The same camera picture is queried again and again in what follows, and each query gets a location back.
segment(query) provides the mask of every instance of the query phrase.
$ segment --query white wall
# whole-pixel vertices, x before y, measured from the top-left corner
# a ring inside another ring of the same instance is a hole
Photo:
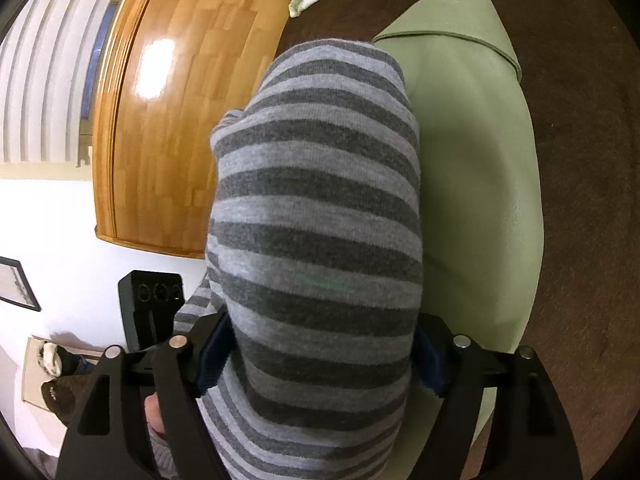
[[[50,414],[19,400],[28,336],[69,333],[68,342],[124,345],[117,291],[122,277],[134,269],[178,272],[188,297],[204,275],[203,260],[119,247],[98,240],[94,228],[91,182],[0,180],[0,255],[21,261],[42,307],[34,312],[0,301],[0,346],[18,366],[15,434],[23,446],[49,453],[60,444],[47,436]],[[0,369],[0,376],[6,371]]]
[[[9,428],[15,431],[14,388],[17,365],[0,346],[0,412]]]

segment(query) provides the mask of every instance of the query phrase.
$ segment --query brown carpet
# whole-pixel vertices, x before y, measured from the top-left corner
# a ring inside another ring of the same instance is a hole
[[[415,1],[321,0],[289,20],[279,51],[371,40]],[[607,0],[492,1],[524,71],[542,184],[545,254],[525,341],[589,479],[640,407],[640,52]]]

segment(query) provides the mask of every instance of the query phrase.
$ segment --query wooden panel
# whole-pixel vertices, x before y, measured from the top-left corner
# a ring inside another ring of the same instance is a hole
[[[216,186],[209,133],[251,97],[273,59],[288,2],[149,0],[114,128],[112,241],[203,253]]]
[[[149,0],[123,0],[104,51],[94,101],[95,234],[108,242],[117,239],[113,197],[113,145],[116,114],[129,53]]]

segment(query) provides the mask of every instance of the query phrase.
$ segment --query black metal bracket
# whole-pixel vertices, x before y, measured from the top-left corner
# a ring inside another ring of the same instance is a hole
[[[229,480],[196,399],[217,383],[234,344],[222,309],[153,349],[108,348],[68,428],[56,479],[158,480],[143,411],[155,388],[180,478]],[[487,351],[420,314],[412,357],[444,402],[410,480],[459,480],[487,387],[497,387],[497,402],[475,480],[582,480],[566,414],[531,348]]]

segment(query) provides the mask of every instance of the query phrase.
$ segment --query metal knob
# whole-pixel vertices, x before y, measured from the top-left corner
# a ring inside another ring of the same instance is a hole
[[[471,339],[463,334],[458,334],[453,338],[453,344],[458,348],[469,348],[471,346]]]
[[[533,356],[536,354],[530,346],[521,346],[518,348],[518,353],[525,359],[533,359]]]
[[[169,346],[171,348],[182,348],[188,342],[189,340],[186,338],[186,336],[174,335],[171,339],[169,339]]]
[[[122,352],[122,350],[120,349],[119,346],[110,346],[109,348],[107,348],[104,351],[104,356],[107,359],[115,359],[116,357],[118,357],[120,355],[120,353]]]

